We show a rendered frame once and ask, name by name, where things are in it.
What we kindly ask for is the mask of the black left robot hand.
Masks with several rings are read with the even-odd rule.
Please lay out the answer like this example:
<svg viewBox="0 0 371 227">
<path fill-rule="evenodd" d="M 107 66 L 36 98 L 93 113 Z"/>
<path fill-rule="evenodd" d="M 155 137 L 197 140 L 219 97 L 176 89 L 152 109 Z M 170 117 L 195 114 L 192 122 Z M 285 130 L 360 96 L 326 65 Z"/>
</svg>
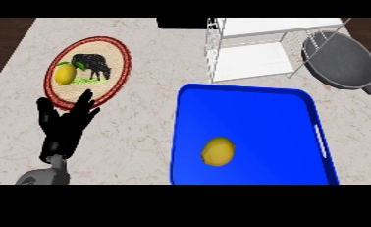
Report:
<svg viewBox="0 0 371 227">
<path fill-rule="evenodd" d="M 101 112 L 93 109 L 93 91 L 88 89 L 82 94 L 68 113 L 60 114 L 46 97 L 38 101 L 40 112 L 40 126 L 46 133 L 40 160 L 51 163 L 51 158 L 61 155 L 68 159 L 77 149 L 83 132 Z"/>
</svg>

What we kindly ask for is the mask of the yellow cupcake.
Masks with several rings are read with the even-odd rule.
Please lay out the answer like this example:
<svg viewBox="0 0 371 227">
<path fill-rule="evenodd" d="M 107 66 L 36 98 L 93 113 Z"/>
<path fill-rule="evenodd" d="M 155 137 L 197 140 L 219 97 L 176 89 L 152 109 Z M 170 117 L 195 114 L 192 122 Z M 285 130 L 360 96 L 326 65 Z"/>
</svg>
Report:
<svg viewBox="0 0 371 227">
<path fill-rule="evenodd" d="M 235 157 L 235 145 L 227 138 L 214 138 L 208 141 L 202 150 L 202 159 L 207 165 L 226 166 Z"/>
</svg>

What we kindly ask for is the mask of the blue plastic tray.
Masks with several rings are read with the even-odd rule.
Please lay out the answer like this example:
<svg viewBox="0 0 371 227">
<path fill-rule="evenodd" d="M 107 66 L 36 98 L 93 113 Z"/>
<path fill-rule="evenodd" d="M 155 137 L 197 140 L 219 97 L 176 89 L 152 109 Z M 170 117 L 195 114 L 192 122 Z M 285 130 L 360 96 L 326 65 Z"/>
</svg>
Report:
<svg viewBox="0 0 371 227">
<path fill-rule="evenodd" d="M 202 160 L 210 140 L 235 145 L 223 167 Z M 179 90 L 170 181 L 174 185 L 336 185 L 313 97 L 300 89 L 188 84 Z"/>
</svg>

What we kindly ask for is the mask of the yellow lemon with green leaf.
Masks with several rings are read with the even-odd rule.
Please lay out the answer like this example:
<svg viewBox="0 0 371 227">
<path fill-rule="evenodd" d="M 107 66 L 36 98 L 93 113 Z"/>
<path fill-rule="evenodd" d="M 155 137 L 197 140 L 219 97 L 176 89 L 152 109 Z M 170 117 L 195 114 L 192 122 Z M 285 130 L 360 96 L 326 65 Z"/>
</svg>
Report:
<svg viewBox="0 0 371 227">
<path fill-rule="evenodd" d="M 57 66 L 55 81 L 60 85 L 68 85 L 76 79 L 77 70 L 86 70 L 85 64 L 82 62 L 60 62 Z"/>
</svg>

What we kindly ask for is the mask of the oval placemat with cow print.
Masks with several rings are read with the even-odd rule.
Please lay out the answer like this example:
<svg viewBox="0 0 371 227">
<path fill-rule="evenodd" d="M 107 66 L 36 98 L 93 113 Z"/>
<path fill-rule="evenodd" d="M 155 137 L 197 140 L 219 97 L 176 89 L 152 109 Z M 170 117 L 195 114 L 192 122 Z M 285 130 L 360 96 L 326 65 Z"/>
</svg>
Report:
<svg viewBox="0 0 371 227">
<path fill-rule="evenodd" d="M 58 69 L 77 65 L 76 78 L 67 85 L 55 80 Z M 133 69 L 132 52 L 117 38 L 93 36 L 73 43 L 52 60 L 45 77 L 46 98 L 55 107 L 70 111 L 83 92 L 93 91 L 95 107 L 123 90 Z"/>
</svg>

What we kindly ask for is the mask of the black appliance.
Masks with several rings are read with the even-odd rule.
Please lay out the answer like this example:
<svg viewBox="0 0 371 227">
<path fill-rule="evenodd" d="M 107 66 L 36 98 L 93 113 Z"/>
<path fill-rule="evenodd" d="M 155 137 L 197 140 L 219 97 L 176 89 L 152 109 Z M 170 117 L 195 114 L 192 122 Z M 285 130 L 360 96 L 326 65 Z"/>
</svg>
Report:
<svg viewBox="0 0 371 227">
<path fill-rule="evenodd" d="M 163 29 L 207 29 L 207 18 L 158 18 L 158 27 Z"/>
</svg>

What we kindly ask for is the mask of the dark grey frying pan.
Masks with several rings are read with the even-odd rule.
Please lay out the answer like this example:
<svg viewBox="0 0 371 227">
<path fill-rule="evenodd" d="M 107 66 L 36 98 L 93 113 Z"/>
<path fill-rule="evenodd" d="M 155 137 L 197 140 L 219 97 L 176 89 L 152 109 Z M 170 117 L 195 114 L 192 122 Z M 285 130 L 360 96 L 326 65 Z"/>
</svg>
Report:
<svg viewBox="0 0 371 227">
<path fill-rule="evenodd" d="M 307 38 L 303 58 L 313 76 L 338 89 L 371 95 L 371 53 L 347 34 L 319 31 Z"/>
</svg>

